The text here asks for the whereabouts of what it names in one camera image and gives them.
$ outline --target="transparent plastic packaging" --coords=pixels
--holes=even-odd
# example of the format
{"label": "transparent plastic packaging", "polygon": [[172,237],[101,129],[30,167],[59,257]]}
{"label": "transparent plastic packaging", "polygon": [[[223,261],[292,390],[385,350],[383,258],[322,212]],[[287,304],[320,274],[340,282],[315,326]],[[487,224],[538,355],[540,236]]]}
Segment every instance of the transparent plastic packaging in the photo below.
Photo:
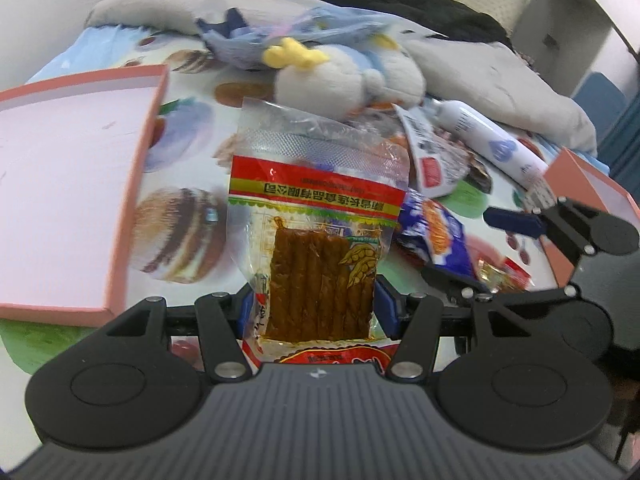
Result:
{"label": "transparent plastic packaging", "polygon": [[245,340],[260,360],[384,339],[372,312],[407,188],[407,152],[380,136],[245,100],[227,243],[255,292]]}

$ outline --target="stuffed toy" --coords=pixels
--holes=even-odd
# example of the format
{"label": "stuffed toy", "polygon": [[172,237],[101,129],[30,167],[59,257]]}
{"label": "stuffed toy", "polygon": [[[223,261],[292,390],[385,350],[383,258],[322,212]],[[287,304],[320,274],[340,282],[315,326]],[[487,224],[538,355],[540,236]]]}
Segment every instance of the stuffed toy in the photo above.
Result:
{"label": "stuffed toy", "polygon": [[355,47],[308,48],[293,38],[267,48],[262,61],[278,69],[277,104],[337,121],[367,106],[412,108],[424,98],[422,72],[394,40],[373,34]]}

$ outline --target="brown snack stick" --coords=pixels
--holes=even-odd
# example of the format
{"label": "brown snack stick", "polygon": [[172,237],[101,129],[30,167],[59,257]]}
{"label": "brown snack stick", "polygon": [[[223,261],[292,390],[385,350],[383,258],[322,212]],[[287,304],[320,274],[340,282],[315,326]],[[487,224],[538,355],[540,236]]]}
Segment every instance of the brown snack stick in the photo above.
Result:
{"label": "brown snack stick", "polygon": [[[341,252],[348,250],[349,244],[350,242],[344,238]],[[350,272],[348,265],[338,264],[338,279],[335,283],[334,296],[334,320],[330,336],[332,341],[339,341],[344,333],[344,313],[347,310],[347,283],[349,282]]]}
{"label": "brown snack stick", "polygon": [[311,232],[297,231],[294,234],[293,261],[291,265],[290,326],[289,342],[299,342],[302,338],[302,311],[306,297],[306,253]]}
{"label": "brown snack stick", "polygon": [[289,333],[289,289],[294,234],[291,229],[276,229],[271,257],[269,284],[269,320],[266,336],[286,340]]}
{"label": "brown snack stick", "polygon": [[369,322],[373,312],[373,287],[376,281],[375,275],[367,276],[362,280],[362,293],[360,295],[360,311],[358,313],[358,337],[369,337]]}
{"label": "brown snack stick", "polygon": [[360,312],[360,298],[362,283],[351,285],[347,289],[347,310],[344,313],[344,338],[358,338],[358,314]]}
{"label": "brown snack stick", "polygon": [[331,337],[334,317],[335,284],[338,280],[338,262],[344,254],[343,238],[329,236],[322,251],[322,281],[318,303],[318,339]]}
{"label": "brown snack stick", "polygon": [[318,301],[322,282],[322,251],[325,232],[313,231],[306,251],[306,300],[302,312],[302,341],[318,338]]}

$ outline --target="metal screw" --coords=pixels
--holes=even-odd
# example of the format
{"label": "metal screw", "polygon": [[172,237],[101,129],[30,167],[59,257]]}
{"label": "metal screw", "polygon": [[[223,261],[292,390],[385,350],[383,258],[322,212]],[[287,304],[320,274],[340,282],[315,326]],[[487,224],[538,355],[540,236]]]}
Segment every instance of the metal screw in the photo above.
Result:
{"label": "metal screw", "polygon": [[482,294],[476,294],[476,300],[480,303],[489,303],[493,298],[493,294],[486,294],[484,292]]}
{"label": "metal screw", "polygon": [[422,375],[422,367],[412,361],[400,361],[391,367],[391,373],[401,379],[415,379]]}
{"label": "metal screw", "polygon": [[573,285],[567,285],[564,288],[564,294],[568,298],[575,298],[578,295],[578,291],[576,290],[576,288]]}
{"label": "metal screw", "polygon": [[244,375],[246,367],[235,361],[226,361],[216,366],[213,371],[218,377],[222,377],[223,379],[237,379]]}

